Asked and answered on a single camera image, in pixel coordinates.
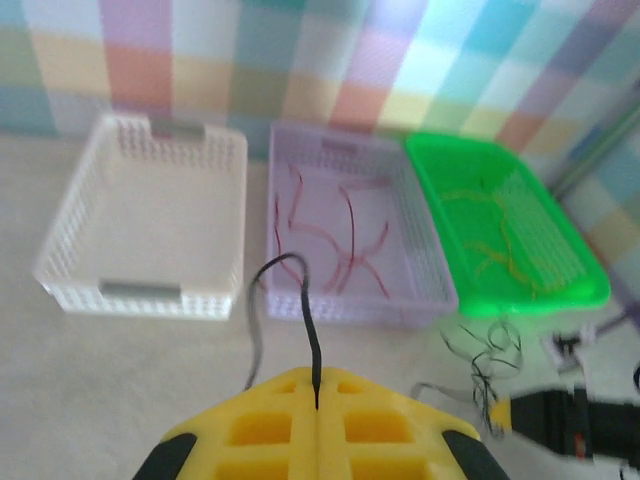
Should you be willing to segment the green plastic basket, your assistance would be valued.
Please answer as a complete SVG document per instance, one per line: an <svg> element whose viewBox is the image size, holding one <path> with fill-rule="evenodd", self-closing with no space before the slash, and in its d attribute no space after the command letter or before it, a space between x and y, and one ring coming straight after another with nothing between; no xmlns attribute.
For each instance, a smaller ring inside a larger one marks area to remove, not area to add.
<svg viewBox="0 0 640 480"><path fill-rule="evenodd" d="M406 152L468 317L593 310L607 273L544 184L499 144L419 132Z"/></svg>

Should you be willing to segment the purple plastic basket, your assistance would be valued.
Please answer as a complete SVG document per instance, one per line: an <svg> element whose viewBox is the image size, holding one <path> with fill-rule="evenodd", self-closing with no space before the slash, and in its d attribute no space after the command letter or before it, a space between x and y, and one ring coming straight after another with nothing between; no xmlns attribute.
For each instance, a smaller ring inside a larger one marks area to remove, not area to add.
<svg viewBox="0 0 640 480"><path fill-rule="evenodd" d="M270 128L269 314L420 328L458 295L428 203L395 141L275 122Z"/></svg>

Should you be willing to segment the white plastic basket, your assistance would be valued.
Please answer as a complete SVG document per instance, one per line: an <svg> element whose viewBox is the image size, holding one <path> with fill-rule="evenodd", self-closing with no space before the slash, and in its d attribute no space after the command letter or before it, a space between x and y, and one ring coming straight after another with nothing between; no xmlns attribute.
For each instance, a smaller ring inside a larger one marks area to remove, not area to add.
<svg viewBox="0 0 640 480"><path fill-rule="evenodd" d="M35 278L67 312L227 319L243 285L247 170L237 130L101 116Z"/></svg>

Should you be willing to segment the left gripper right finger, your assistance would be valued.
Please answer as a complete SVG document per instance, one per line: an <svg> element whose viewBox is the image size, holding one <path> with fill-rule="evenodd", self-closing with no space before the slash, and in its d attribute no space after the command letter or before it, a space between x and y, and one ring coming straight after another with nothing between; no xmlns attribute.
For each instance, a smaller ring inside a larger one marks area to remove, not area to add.
<svg viewBox="0 0 640 480"><path fill-rule="evenodd" d="M325 368L319 480L505 480L468 422L339 368Z"/></svg>

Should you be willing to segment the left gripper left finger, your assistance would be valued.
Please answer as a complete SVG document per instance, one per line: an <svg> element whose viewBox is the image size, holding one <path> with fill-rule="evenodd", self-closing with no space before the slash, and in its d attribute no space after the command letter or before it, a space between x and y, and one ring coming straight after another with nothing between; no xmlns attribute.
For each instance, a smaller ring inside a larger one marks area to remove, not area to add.
<svg viewBox="0 0 640 480"><path fill-rule="evenodd" d="M314 480L316 395L297 367L172 427L132 480Z"/></svg>

